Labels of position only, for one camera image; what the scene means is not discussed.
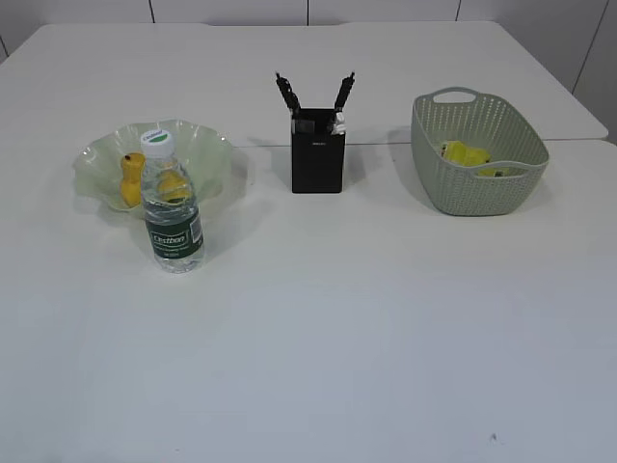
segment water bottle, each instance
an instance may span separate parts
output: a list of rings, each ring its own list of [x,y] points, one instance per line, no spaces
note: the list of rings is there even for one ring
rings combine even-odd
[[[141,144],[146,156],[142,205],[154,257],[168,272],[188,272],[204,254],[195,188],[175,157],[174,137],[169,131],[146,132]]]

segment pen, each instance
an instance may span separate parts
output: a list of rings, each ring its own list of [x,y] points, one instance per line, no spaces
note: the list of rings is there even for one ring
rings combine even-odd
[[[291,84],[287,79],[281,77],[281,75],[276,72],[277,75],[277,85],[279,86],[279,90],[281,91],[282,99],[285,101],[287,108],[291,111],[292,114],[296,115],[300,111],[300,101],[296,94],[291,90]]]
[[[343,106],[345,105],[345,102],[347,101],[347,97],[349,96],[349,93],[351,92],[351,88],[354,86],[354,76],[356,75],[356,72],[352,72],[351,75],[349,77],[345,77],[342,81],[342,83],[340,84],[340,90],[338,91],[338,96],[336,97],[336,101],[335,101],[335,111],[340,112],[343,110]]]

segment plastic basket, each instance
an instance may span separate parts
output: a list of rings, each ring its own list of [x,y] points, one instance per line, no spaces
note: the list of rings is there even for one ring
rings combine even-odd
[[[437,102],[436,96],[465,93],[473,100]],[[460,140],[487,150],[492,162],[464,167],[441,156],[442,143]],[[435,207],[451,215],[508,214],[521,205],[549,164],[544,143],[514,106],[495,95],[452,87],[414,102],[412,152],[422,185]],[[506,177],[482,177],[507,168]]]

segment black pen holder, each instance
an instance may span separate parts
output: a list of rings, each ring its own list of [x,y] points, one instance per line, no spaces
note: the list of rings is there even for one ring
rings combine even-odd
[[[334,119],[334,109],[303,108],[292,115],[292,192],[342,191],[345,134],[332,134]]]

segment green glass bowl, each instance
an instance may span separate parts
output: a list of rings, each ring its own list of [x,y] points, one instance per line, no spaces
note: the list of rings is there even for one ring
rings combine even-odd
[[[141,151],[141,135],[155,128],[173,133],[175,154],[193,181],[198,201],[216,196],[229,170],[233,146],[216,130],[182,120],[132,123],[90,143],[73,162],[77,194],[142,217],[142,207],[127,206],[120,194],[121,159],[130,152]]]

